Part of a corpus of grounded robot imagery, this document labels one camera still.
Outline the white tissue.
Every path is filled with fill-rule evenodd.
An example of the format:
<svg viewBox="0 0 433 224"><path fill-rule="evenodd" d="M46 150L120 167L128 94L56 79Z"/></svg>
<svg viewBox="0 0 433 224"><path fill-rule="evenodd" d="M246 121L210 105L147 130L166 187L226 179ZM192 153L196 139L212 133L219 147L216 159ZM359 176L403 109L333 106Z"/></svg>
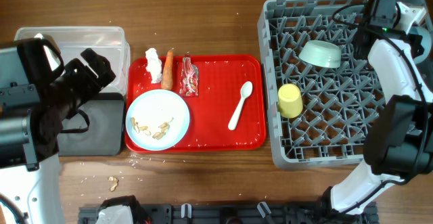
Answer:
<svg viewBox="0 0 433 224"><path fill-rule="evenodd" d="M159 59L155 48L150 48L145 52L147 60L146 70L151 75L151 83L156 84L162 80L162 61Z"/></svg>

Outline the orange carrot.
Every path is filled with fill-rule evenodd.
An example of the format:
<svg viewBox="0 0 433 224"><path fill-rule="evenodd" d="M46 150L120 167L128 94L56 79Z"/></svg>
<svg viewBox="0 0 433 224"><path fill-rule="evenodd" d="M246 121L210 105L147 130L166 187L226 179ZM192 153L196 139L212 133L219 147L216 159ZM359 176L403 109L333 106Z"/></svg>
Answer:
<svg viewBox="0 0 433 224"><path fill-rule="evenodd" d="M165 90L171 90L173 88L173 50L169 50L166 55L161 88Z"/></svg>

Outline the light blue plate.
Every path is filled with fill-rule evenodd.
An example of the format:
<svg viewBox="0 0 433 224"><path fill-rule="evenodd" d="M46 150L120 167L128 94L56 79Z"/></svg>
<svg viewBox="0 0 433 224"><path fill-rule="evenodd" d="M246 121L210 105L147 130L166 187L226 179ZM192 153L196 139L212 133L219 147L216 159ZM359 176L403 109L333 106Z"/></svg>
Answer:
<svg viewBox="0 0 433 224"><path fill-rule="evenodd" d="M173 118L168 133L160 140L136 133L130 119L135 117L146 125L160 125ZM178 144L185 136L190 124L190 113L184 99L172 91L156 89L137 97L129 106L126 115L126 132L138 147L149 151L167 150Z"/></svg>

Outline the peanut shells food scraps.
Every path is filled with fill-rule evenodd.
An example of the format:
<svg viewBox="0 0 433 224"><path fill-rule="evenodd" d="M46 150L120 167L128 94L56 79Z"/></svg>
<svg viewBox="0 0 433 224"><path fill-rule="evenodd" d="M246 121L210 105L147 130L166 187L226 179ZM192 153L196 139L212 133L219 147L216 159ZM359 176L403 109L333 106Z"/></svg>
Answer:
<svg viewBox="0 0 433 224"><path fill-rule="evenodd" d="M138 120L136 120L135 117L132 117L130 119L134 132L144 134L145 136L151 136L152 139L156 140L162 139L168 133L172 121L173 118L168 121L164 121L160 125L156 126L140 123Z"/></svg>

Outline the red snack wrapper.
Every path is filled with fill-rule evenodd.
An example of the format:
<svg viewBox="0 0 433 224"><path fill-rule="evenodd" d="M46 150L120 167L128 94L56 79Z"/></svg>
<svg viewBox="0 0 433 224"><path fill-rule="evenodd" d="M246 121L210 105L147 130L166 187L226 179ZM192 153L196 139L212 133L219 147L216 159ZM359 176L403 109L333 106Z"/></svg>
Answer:
<svg viewBox="0 0 433 224"><path fill-rule="evenodd" d="M199 72L196 65L192 64L191 56L183 57L180 90L179 93L183 97L198 96Z"/></svg>

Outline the white plastic spoon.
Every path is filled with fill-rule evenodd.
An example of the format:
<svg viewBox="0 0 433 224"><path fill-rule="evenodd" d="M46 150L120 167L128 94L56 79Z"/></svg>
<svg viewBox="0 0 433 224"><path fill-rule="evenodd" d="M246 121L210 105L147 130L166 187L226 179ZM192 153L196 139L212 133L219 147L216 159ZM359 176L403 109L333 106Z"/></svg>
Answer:
<svg viewBox="0 0 433 224"><path fill-rule="evenodd" d="M236 126L238 124L238 121L240 119L240 114L242 112L242 108L243 108L244 102L245 102L245 100L248 97L251 96L252 90L253 90L253 84L252 84L251 81L247 81L247 82L245 82L242 85L242 87L240 89L240 100L239 100L239 103L237 104L236 109L233 112L232 117L231 117L231 119L229 121L229 124L228 124L228 129L230 131L234 131L235 130L235 128L236 128Z"/></svg>

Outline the yellow plastic cup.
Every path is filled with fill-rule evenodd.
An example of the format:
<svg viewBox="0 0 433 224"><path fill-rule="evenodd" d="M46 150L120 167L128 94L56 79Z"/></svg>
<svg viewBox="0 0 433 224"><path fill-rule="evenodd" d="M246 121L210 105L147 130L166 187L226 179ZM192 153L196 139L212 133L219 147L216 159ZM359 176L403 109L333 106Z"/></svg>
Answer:
<svg viewBox="0 0 433 224"><path fill-rule="evenodd" d="M278 108L285 118L295 118L303 110L300 89L294 84L282 85L278 90Z"/></svg>

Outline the mint green bowl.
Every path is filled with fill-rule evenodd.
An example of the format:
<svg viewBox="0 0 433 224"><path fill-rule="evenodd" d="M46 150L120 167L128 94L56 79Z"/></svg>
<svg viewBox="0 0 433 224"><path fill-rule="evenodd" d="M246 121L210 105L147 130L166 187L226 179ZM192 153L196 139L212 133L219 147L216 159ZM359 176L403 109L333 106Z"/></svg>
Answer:
<svg viewBox="0 0 433 224"><path fill-rule="evenodd" d="M339 68L341 66L341 49L326 41L312 40L306 42L299 54L300 60L323 68Z"/></svg>

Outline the light blue bowl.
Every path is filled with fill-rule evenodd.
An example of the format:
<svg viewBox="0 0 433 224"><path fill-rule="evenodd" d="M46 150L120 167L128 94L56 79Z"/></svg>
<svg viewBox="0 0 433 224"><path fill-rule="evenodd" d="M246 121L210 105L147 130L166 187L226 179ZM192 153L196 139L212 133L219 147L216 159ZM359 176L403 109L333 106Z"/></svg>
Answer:
<svg viewBox="0 0 433 224"><path fill-rule="evenodd" d="M409 31L411 35L420 35L422 37L420 46L424 49L422 52L418 52L417 55L413 55L413 61L415 64L422 63L428 56L432 48L432 35L426 28L420 26L413 26Z"/></svg>

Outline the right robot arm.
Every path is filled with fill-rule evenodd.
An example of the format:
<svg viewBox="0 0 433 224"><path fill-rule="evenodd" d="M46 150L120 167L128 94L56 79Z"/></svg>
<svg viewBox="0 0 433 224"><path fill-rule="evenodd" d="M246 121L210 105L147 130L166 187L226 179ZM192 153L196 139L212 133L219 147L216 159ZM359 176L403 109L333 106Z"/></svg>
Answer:
<svg viewBox="0 0 433 224"><path fill-rule="evenodd" d="M426 10L398 0L366 0L363 7L354 57L375 70L386 105L365 138L363 160L318 199L320 221L347 221L388 188L432 172L432 92L414 61L429 54L432 41L412 31Z"/></svg>

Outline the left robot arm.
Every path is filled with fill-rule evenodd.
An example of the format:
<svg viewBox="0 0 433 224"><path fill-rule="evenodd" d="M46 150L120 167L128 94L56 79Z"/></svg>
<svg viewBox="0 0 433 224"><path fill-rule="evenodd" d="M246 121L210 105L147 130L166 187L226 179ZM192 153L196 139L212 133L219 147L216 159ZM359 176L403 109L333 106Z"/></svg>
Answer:
<svg viewBox="0 0 433 224"><path fill-rule="evenodd" d="M65 63L46 38L1 46L1 207L8 223L64 223L58 135L63 120L116 75L91 48Z"/></svg>

